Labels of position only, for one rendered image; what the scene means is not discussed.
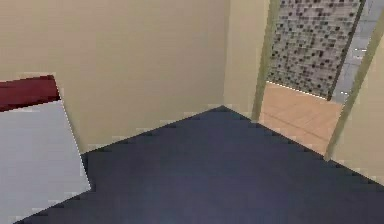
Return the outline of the white bed with red cover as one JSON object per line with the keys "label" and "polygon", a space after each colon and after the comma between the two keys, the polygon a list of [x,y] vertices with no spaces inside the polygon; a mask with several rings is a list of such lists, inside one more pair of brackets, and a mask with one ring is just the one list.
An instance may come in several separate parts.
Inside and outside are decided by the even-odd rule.
{"label": "white bed with red cover", "polygon": [[55,77],[0,82],[0,224],[89,189]]}

